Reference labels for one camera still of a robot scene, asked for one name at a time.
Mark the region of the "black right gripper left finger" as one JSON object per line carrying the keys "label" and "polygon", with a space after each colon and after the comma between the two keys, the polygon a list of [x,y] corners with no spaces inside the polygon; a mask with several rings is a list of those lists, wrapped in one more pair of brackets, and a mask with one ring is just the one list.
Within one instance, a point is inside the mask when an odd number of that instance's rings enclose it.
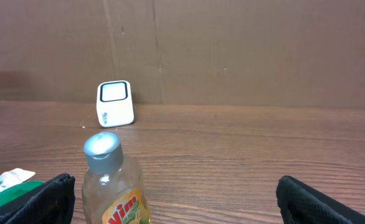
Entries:
{"label": "black right gripper left finger", "polygon": [[0,224],[70,224],[75,177],[60,174],[0,207]]}

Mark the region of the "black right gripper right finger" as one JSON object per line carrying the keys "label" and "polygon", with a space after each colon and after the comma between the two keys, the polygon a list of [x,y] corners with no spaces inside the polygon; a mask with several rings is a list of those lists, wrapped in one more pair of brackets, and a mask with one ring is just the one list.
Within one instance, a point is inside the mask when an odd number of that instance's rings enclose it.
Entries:
{"label": "black right gripper right finger", "polygon": [[365,215],[289,175],[278,181],[276,196],[284,224],[365,224]]}

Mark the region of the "green lid white jar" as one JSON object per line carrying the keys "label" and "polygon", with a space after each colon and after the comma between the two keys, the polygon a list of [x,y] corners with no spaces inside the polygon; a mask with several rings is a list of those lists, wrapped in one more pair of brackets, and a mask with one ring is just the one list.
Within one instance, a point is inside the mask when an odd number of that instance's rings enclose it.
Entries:
{"label": "green lid white jar", "polygon": [[41,181],[29,181],[13,186],[0,185],[0,207],[43,184]]}

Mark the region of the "green Kleenex tissue pack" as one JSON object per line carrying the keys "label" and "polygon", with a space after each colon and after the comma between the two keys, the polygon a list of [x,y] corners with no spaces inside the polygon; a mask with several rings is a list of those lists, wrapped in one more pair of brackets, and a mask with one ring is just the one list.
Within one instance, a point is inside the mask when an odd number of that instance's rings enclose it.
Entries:
{"label": "green Kleenex tissue pack", "polygon": [[15,168],[13,170],[9,170],[3,172],[0,175],[0,193],[11,188],[15,185],[21,184],[31,177],[33,177],[36,173],[29,170],[24,170],[20,168]]}

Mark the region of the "yellow Vim dish soap bottle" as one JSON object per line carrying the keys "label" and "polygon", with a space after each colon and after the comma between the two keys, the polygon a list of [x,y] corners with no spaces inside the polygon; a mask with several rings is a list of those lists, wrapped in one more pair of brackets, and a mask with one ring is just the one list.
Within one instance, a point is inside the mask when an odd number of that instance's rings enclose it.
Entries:
{"label": "yellow Vim dish soap bottle", "polygon": [[84,144],[88,164],[82,184],[87,223],[151,224],[140,163],[123,153],[115,133],[100,132]]}

